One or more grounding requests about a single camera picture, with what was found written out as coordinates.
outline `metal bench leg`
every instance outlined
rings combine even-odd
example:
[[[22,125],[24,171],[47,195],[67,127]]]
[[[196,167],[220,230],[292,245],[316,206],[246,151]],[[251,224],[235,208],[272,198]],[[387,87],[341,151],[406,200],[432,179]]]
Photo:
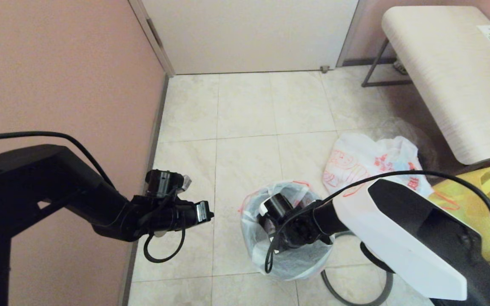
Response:
[[[369,83],[368,80],[372,76],[373,70],[376,68],[377,63],[379,62],[379,59],[383,55],[383,52],[387,48],[387,45],[389,44],[389,39],[385,38],[385,41],[383,41],[383,45],[381,46],[381,49],[379,49],[379,53],[377,54],[377,57],[373,61],[372,66],[370,67],[370,70],[368,71],[368,74],[366,75],[366,78],[362,82],[362,87],[371,87],[371,86],[390,86],[390,85],[406,85],[406,84],[412,84],[412,80],[403,80],[403,81],[383,81],[383,82],[371,82]]]

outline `white bench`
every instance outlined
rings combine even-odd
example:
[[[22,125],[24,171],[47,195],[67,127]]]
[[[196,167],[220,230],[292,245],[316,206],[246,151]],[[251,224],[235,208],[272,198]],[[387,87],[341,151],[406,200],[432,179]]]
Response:
[[[383,15],[387,43],[406,66],[457,160],[490,160],[490,21],[473,6],[395,6]]]

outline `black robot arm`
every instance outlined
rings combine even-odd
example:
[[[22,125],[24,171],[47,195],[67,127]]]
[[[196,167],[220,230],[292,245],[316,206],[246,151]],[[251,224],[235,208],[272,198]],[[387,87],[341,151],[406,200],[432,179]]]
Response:
[[[152,170],[146,176],[146,194],[128,201],[67,147],[45,144],[1,153],[0,305],[7,304],[12,237],[62,207],[88,221],[99,235],[122,241],[184,231],[214,217],[207,201],[178,198],[188,187],[187,179]]]

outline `white plastic bag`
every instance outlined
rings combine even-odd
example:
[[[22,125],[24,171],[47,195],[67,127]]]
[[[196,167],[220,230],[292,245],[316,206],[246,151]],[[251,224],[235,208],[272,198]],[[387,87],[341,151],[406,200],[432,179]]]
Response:
[[[278,193],[284,195],[294,207],[297,205],[305,207],[319,199],[319,196],[311,191],[307,182],[299,181],[269,184],[245,198],[241,206],[241,231],[249,257],[263,275],[266,275],[264,263],[270,239],[268,232],[259,224],[259,207],[270,196]],[[270,234],[274,232],[273,227],[267,230]],[[273,268],[268,275],[285,281],[318,275],[324,268],[331,250],[332,245],[315,241],[313,244],[306,244],[297,249],[279,252],[273,256]]]
[[[408,139],[397,136],[377,142],[357,133],[344,133],[334,143],[323,174],[323,184],[334,193],[351,183],[377,174],[422,170],[417,158],[417,147]],[[409,186],[427,198],[434,190],[425,176],[389,176],[385,178]],[[343,196],[350,196],[362,185],[346,190]]]

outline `gray cable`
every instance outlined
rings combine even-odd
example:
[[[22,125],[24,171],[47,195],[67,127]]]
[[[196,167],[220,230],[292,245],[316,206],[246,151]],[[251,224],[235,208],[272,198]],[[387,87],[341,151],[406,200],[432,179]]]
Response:
[[[335,234],[334,239],[336,239],[340,236],[345,236],[345,235],[354,236],[354,234],[351,231],[344,231],[344,232],[339,232],[338,234]],[[340,302],[342,302],[343,304],[345,304],[347,306],[379,306],[379,305],[383,304],[383,302],[385,302],[385,300],[389,297],[391,290],[393,290],[393,274],[390,272],[387,272],[387,281],[385,282],[385,287],[383,288],[383,291],[381,292],[381,294],[375,300],[373,300],[369,303],[356,304],[356,303],[352,303],[352,302],[349,302],[348,300],[344,299],[342,296],[340,296],[334,290],[332,285],[330,285],[330,281],[328,280],[328,277],[326,276],[326,270],[323,270],[321,272],[321,277],[322,277],[322,281],[324,281],[326,287],[328,288],[330,293],[334,296],[334,298],[336,298],[337,300],[339,300]]]

